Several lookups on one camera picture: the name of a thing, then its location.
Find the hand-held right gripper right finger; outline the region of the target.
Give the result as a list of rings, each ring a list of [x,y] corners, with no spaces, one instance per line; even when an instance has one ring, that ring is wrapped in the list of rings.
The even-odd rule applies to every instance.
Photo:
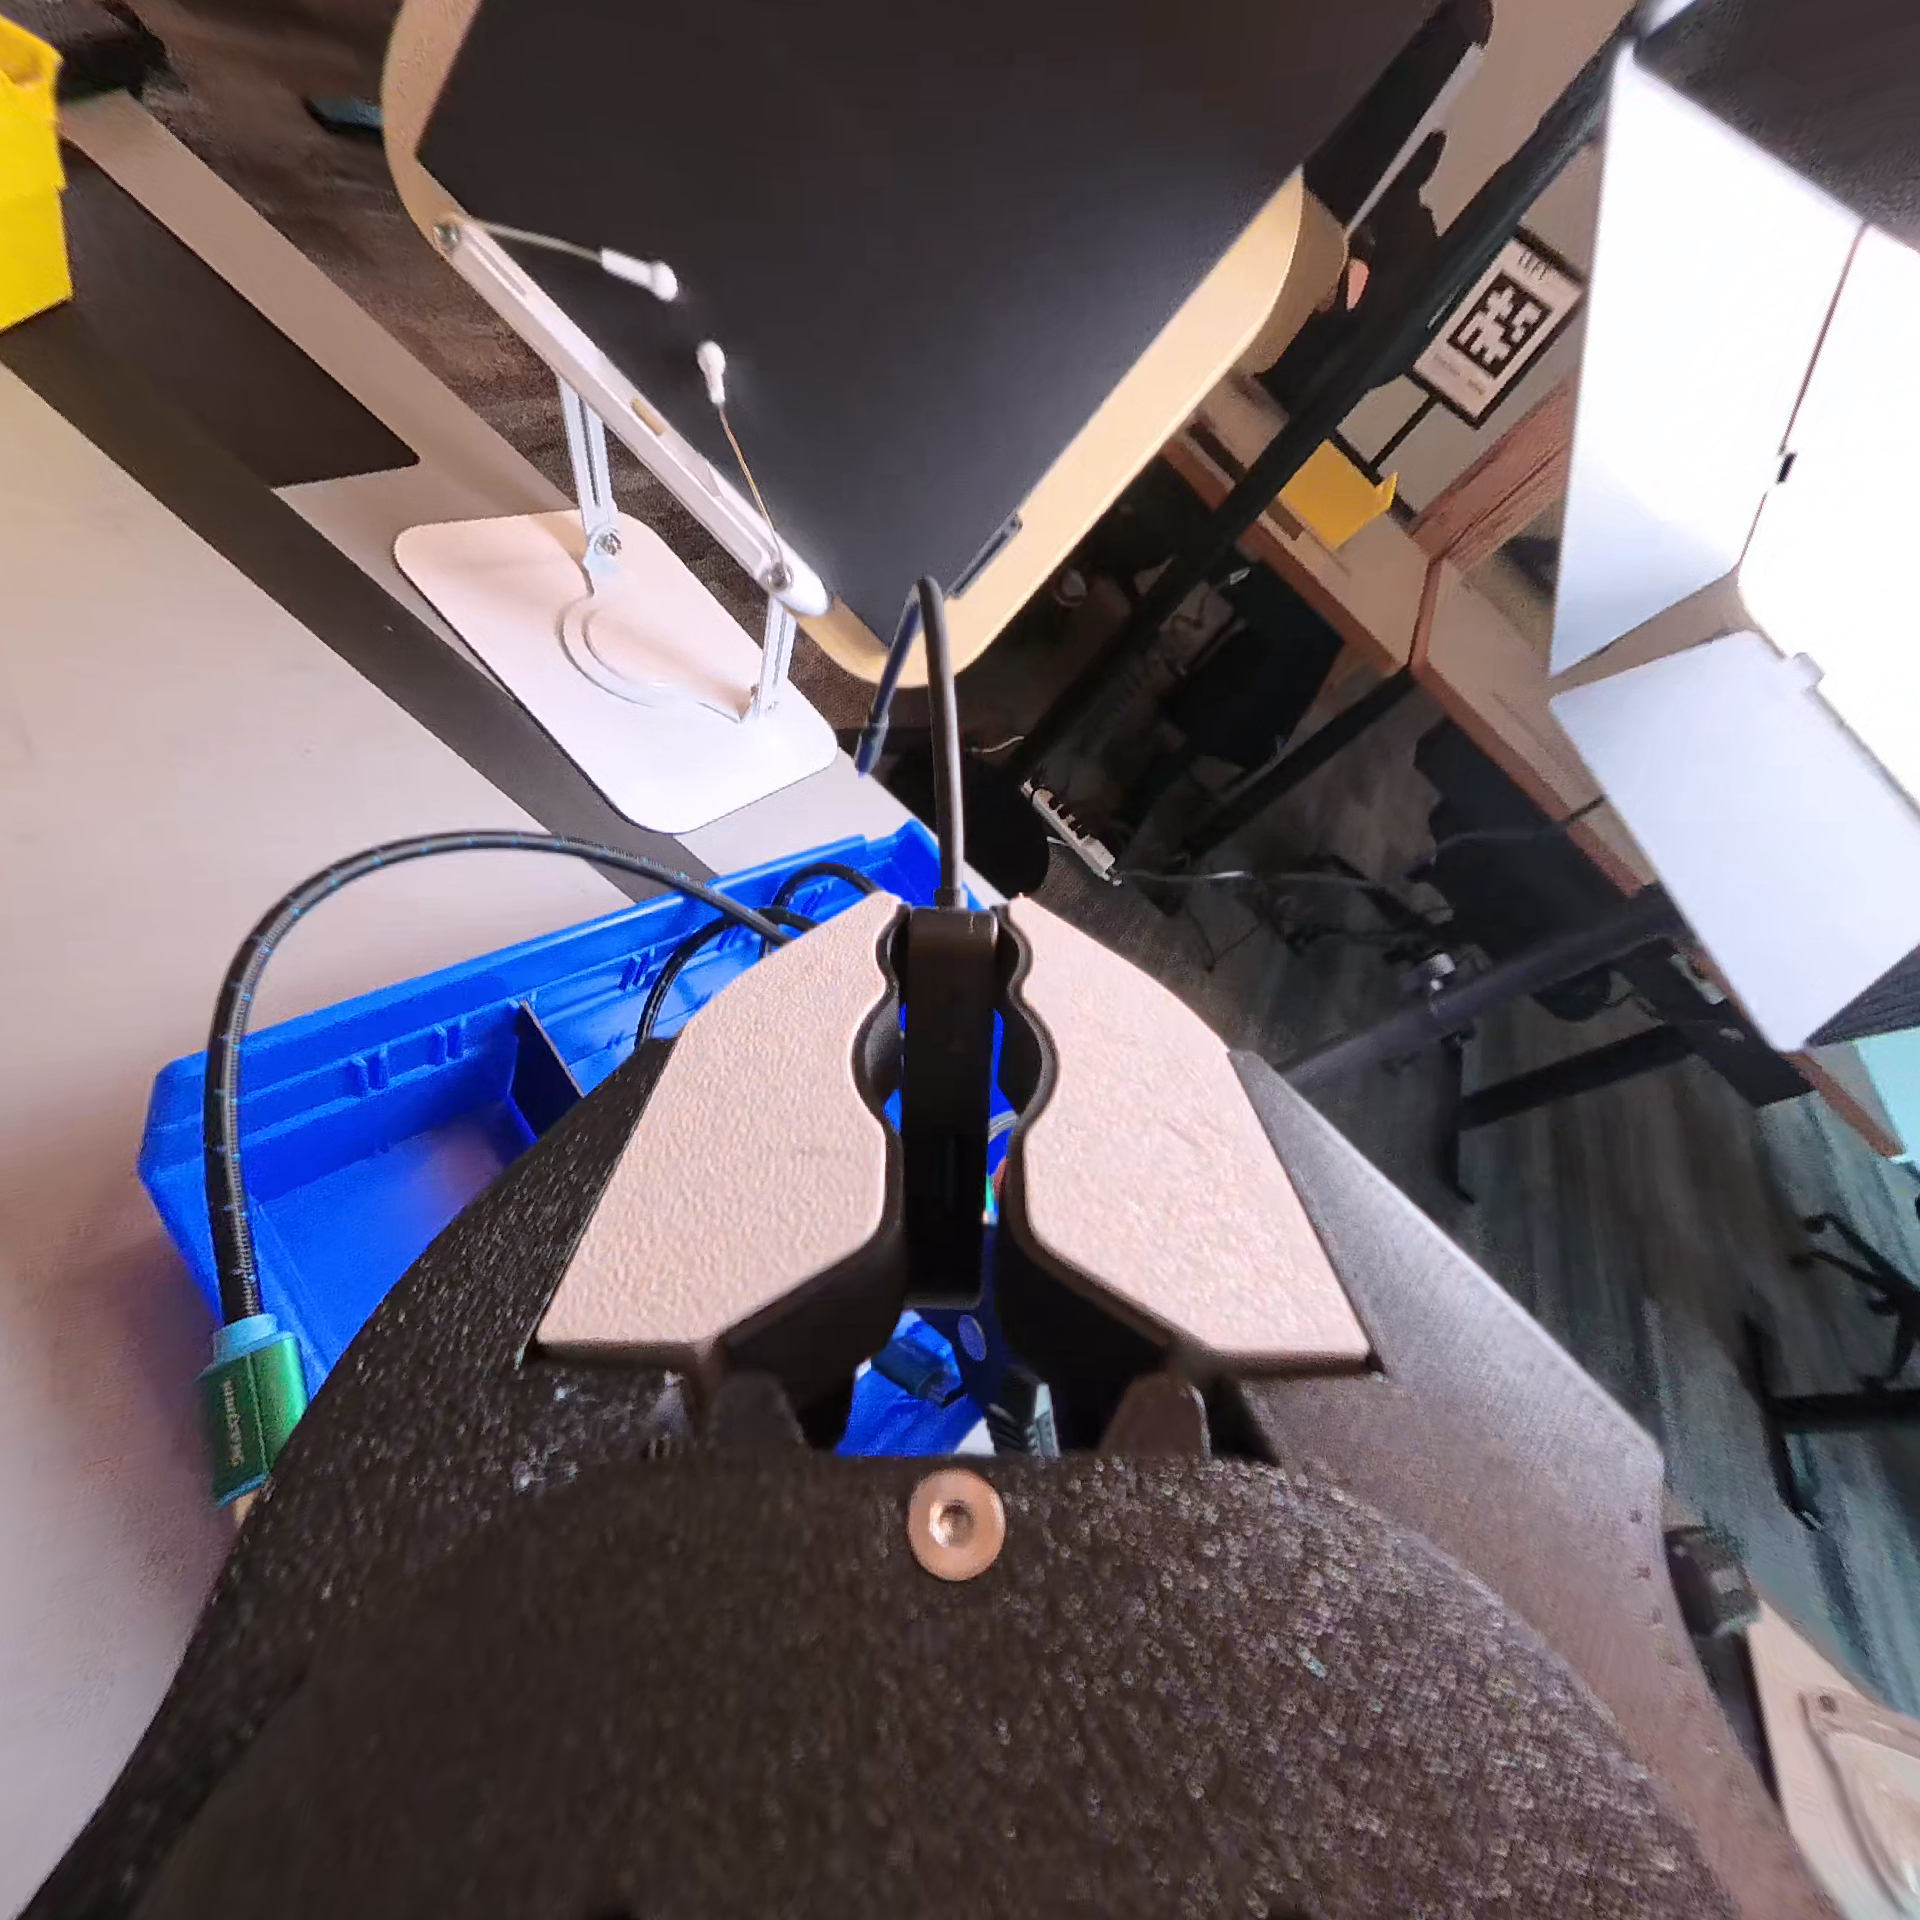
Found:
[[[999,923],[1025,1258],[1203,1377],[1363,1367],[1369,1335],[1224,1037],[1041,903]]]

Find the small yellow bin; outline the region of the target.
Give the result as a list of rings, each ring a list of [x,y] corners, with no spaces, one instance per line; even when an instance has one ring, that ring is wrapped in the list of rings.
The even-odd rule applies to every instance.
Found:
[[[1385,516],[1399,497],[1394,471],[1377,473],[1328,440],[1286,482],[1278,503],[1327,551],[1339,551]]]

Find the black wood-framed board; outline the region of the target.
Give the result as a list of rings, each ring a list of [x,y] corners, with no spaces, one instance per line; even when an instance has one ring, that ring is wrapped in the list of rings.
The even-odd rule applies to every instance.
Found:
[[[1442,4],[400,4],[400,199],[810,641],[971,664],[1346,252]]]

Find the white power strip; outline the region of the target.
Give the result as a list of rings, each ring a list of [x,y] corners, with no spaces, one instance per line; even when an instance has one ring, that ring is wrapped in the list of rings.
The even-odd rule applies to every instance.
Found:
[[[1072,808],[1055,789],[1027,779],[1021,793],[1057,848],[1065,851],[1096,881],[1120,885],[1117,853],[1077,819]]]

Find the white panel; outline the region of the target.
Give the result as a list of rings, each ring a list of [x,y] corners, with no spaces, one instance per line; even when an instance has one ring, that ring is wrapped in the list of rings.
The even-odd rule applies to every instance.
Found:
[[[1557,679],[1707,591],[1858,733],[1915,725],[1915,215],[1621,52],[1553,612]]]
[[[1915,959],[1915,804],[1751,631],[1550,697],[1627,835],[1778,1052],[1851,1041]]]

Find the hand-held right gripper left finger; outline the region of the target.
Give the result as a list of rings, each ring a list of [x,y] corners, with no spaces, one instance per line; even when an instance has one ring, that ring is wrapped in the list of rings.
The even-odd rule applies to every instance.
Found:
[[[879,1243],[889,1129],[858,1079],[880,946],[864,897],[685,1024],[570,1256],[538,1346],[711,1373],[811,1283]]]

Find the white tablet stand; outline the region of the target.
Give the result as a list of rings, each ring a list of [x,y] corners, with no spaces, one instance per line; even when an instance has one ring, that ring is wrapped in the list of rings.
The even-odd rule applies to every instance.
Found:
[[[616,305],[672,305],[680,276],[662,259],[464,211],[446,211],[434,241],[558,380],[574,503],[408,529],[394,545],[400,575],[643,829],[694,832],[824,773],[832,729],[790,689],[803,619],[831,608],[822,575],[781,538],[753,471],[736,460],[727,475],[699,453],[518,250],[583,261],[616,287]],[[753,578],[765,599],[757,641],[662,535],[617,507],[611,442]]]

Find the black white marker tag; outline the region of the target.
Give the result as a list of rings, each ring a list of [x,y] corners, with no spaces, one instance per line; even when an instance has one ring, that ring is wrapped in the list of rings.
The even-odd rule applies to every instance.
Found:
[[[1585,297],[1583,273],[1519,228],[1435,324],[1409,378],[1455,418],[1481,427]]]

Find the yellow storage bin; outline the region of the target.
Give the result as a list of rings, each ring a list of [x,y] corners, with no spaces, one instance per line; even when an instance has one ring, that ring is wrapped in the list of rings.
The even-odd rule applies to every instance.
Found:
[[[2,21],[2,331],[77,292],[64,232],[61,66],[49,41]]]

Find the blue storage bin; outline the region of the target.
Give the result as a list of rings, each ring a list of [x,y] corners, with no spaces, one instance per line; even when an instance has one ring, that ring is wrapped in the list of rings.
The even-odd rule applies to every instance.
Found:
[[[713,887],[777,920],[822,923],[880,892],[931,906],[929,827],[845,837]],[[243,1169],[263,1313],[318,1396],[374,1309],[434,1237],[638,1041],[672,1041],[762,956],[685,897],[501,946],[317,1015],[253,1031]],[[227,1320],[205,1179],[207,1053],[161,1069],[136,1171],[167,1239]],[[992,1305],[920,1308],[855,1380],[851,1456],[1062,1452],[1051,1394],[1021,1380]]]

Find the black adapter hub with cable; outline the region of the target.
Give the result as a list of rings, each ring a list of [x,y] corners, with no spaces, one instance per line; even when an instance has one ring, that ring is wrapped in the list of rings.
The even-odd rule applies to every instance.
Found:
[[[939,875],[934,906],[909,913],[897,937],[904,1007],[904,1237],[910,1299],[971,1308],[985,1283],[987,1132],[999,993],[999,923],[966,885],[967,792],[944,591],[920,578],[880,668],[855,768],[870,775],[889,733],[910,644],[929,677],[934,832]]]

